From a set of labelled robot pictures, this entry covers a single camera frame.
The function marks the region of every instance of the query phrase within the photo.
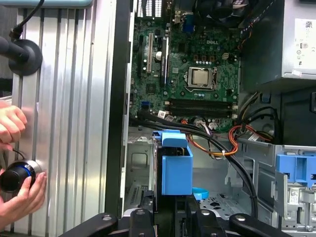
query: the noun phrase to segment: blue plastic bracket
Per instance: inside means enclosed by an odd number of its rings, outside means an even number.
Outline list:
[[[316,157],[314,156],[276,156],[276,169],[287,175],[288,182],[300,183],[311,188],[316,183]]]
[[[182,156],[162,156],[162,195],[191,195],[193,182],[193,155],[184,133],[179,130],[155,131],[154,137],[161,139],[165,147],[181,148]]]

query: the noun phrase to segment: pci slot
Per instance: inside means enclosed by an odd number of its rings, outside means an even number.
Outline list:
[[[142,76],[142,63],[143,63],[143,41],[144,37],[139,36],[138,55],[137,55],[137,76]]]
[[[152,72],[154,33],[148,35],[147,73]]]
[[[164,38],[162,41],[161,69],[160,69],[160,86],[161,87],[164,87],[167,83],[168,56],[169,56],[169,38]]]

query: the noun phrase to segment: finger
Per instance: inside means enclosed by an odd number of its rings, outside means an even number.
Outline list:
[[[34,200],[30,203],[30,205],[26,208],[26,214],[30,214],[32,210],[36,209],[39,203],[41,203],[42,199],[45,199],[45,187],[46,187],[46,176],[43,178],[43,182],[41,184],[40,190],[38,191]]]
[[[25,130],[24,123],[19,119],[19,117],[16,114],[10,114],[8,115],[9,119],[11,119],[12,122],[15,123],[15,125],[18,127],[20,131]]]
[[[12,151],[13,147],[10,144],[0,143],[0,150]]]
[[[20,139],[21,132],[20,132],[19,128],[8,117],[0,118],[0,123],[3,126],[5,126],[5,128],[8,130],[8,132],[10,133],[10,135],[12,137],[12,140],[14,142],[16,142],[16,141],[18,141]]]
[[[40,173],[37,178],[36,181],[34,182],[34,184],[32,185],[31,189],[30,189],[30,193],[29,193],[29,200],[33,201],[36,196],[38,195],[38,193],[41,190],[41,187],[43,185],[44,182],[44,176],[45,173]]]
[[[0,123],[0,140],[3,143],[9,143],[12,140],[12,137],[8,129],[6,129],[5,126],[3,126],[1,123]]]
[[[18,208],[22,209],[24,205],[27,205],[29,190],[31,186],[31,180],[32,180],[31,177],[27,177],[24,180],[18,195],[4,204],[4,207],[8,212],[14,211]]]
[[[22,112],[22,110],[16,106],[14,106],[14,112],[15,114],[18,116],[18,118],[24,123],[24,124],[27,124],[28,121],[26,120],[26,117],[24,115],[24,113]]]
[[[38,204],[33,209],[31,209],[29,213],[31,214],[31,213],[38,211],[43,206],[44,201],[45,201],[45,196],[43,196],[41,198],[41,200],[38,202]]]

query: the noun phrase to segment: circuit board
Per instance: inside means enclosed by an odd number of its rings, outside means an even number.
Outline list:
[[[239,32],[184,27],[190,26],[166,27],[159,20],[136,18],[130,114],[146,109],[156,115],[164,111],[171,120],[200,117],[225,132],[232,126],[238,102]],[[162,39],[169,46],[164,80]]]

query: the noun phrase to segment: chip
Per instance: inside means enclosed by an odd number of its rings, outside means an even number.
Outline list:
[[[207,85],[208,84],[208,71],[194,70],[192,83],[195,85]]]
[[[146,93],[147,94],[155,94],[156,93],[156,85],[155,84],[147,84],[146,85]]]

